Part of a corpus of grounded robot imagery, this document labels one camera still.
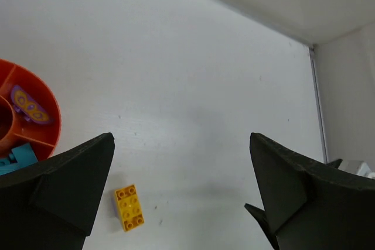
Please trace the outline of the purple lego plate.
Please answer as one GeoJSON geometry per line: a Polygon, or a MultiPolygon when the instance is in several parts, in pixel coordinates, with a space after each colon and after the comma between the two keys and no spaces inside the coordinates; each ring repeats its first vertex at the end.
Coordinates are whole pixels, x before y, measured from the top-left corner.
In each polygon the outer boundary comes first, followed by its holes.
{"type": "Polygon", "coordinates": [[[52,117],[23,88],[15,85],[11,90],[11,101],[16,113],[23,114],[28,122],[45,125],[53,122],[52,117]]]}

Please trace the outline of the aluminium rail right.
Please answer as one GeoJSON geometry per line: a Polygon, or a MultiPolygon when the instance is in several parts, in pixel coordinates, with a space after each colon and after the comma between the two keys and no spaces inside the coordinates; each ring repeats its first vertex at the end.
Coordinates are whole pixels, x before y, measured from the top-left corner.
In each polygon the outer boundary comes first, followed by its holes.
{"type": "Polygon", "coordinates": [[[328,154],[327,154],[326,136],[325,136],[324,123],[323,123],[321,98],[320,98],[320,94],[319,94],[318,76],[317,76],[317,72],[316,72],[315,48],[314,47],[308,47],[308,50],[309,50],[309,58],[310,58],[310,62],[311,62],[312,79],[313,79],[315,99],[316,99],[316,107],[317,107],[317,113],[318,113],[319,130],[320,130],[320,135],[321,135],[323,162],[328,163],[329,158],[328,158],[328,154]]]}

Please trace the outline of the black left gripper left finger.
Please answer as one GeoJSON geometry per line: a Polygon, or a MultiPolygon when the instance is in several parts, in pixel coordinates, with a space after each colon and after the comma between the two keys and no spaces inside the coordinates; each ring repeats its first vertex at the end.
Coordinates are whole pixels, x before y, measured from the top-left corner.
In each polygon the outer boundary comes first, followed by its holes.
{"type": "Polygon", "coordinates": [[[113,134],[1,176],[1,249],[82,249],[114,156],[113,134]]]}

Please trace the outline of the long teal lego brick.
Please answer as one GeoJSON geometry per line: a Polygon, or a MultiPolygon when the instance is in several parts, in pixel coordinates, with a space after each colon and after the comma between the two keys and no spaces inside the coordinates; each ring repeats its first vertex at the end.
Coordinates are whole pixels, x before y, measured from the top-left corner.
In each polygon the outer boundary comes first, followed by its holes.
{"type": "Polygon", "coordinates": [[[38,159],[29,143],[15,147],[1,158],[1,176],[34,165],[38,159]]]}

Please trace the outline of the yellow black striped lego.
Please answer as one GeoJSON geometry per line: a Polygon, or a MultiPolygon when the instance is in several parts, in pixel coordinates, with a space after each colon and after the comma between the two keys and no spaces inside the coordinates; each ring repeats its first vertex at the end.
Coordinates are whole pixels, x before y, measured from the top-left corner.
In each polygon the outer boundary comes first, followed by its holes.
{"type": "Polygon", "coordinates": [[[124,232],[129,232],[145,223],[134,184],[116,189],[114,191],[114,202],[124,232]]]}

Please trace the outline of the orange round divided container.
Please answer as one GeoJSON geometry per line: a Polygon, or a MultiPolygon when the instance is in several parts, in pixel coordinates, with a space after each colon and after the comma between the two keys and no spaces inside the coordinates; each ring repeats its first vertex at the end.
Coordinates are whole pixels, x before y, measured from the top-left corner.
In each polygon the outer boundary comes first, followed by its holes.
{"type": "Polygon", "coordinates": [[[38,160],[53,154],[62,119],[51,89],[33,72],[1,60],[1,154],[28,143],[38,160]]]}

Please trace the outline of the lilac lego brick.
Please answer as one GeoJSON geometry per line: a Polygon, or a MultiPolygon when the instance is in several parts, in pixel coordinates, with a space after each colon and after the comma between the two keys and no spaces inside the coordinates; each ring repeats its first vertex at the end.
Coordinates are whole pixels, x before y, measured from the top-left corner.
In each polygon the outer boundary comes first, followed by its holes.
{"type": "Polygon", "coordinates": [[[112,209],[114,213],[114,217],[118,218],[118,208],[117,208],[117,202],[114,197],[111,198],[111,204],[112,204],[112,209]]]}

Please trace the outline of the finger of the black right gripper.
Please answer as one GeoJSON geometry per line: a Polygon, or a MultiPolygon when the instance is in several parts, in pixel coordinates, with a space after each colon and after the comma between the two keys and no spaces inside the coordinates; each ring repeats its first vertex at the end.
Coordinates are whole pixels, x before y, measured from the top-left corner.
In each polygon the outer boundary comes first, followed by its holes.
{"type": "Polygon", "coordinates": [[[268,241],[270,242],[272,248],[274,250],[278,250],[278,241],[276,235],[272,233],[269,223],[267,221],[265,211],[252,206],[249,203],[245,203],[244,208],[253,216],[253,218],[258,222],[260,228],[262,229],[263,233],[267,237],[268,241]]]}

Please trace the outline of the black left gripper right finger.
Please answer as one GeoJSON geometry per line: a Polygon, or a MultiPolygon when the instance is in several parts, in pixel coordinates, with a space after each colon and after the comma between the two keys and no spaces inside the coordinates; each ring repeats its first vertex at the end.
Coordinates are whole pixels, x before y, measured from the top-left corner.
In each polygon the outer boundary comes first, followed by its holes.
{"type": "Polygon", "coordinates": [[[250,155],[278,249],[373,249],[374,180],[296,153],[261,133],[250,155]]]}

